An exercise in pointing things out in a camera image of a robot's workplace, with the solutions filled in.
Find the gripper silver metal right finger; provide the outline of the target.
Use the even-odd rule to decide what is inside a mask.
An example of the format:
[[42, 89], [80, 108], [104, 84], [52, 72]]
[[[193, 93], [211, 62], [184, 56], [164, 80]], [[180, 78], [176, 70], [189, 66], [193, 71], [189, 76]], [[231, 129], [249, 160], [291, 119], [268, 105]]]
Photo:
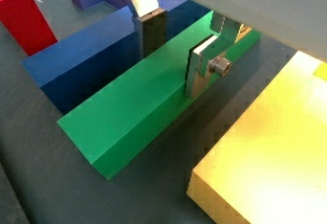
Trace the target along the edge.
[[213, 74], [227, 74], [231, 61], [225, 51], [240, 39], [241, 24], [215, 11], [209, 29], [212, 33], [189, 50], [184, 89], [189, 98], [204, 90]]

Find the gripper black-tipped metal left finger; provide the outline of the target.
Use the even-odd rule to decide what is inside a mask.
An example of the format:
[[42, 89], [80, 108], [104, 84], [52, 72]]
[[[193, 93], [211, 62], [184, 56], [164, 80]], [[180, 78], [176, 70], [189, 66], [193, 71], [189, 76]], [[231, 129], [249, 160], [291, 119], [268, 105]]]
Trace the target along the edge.
[[140, 55], [149, 56], [165, 43], [167, 11], [159, 0], [131, 0]]

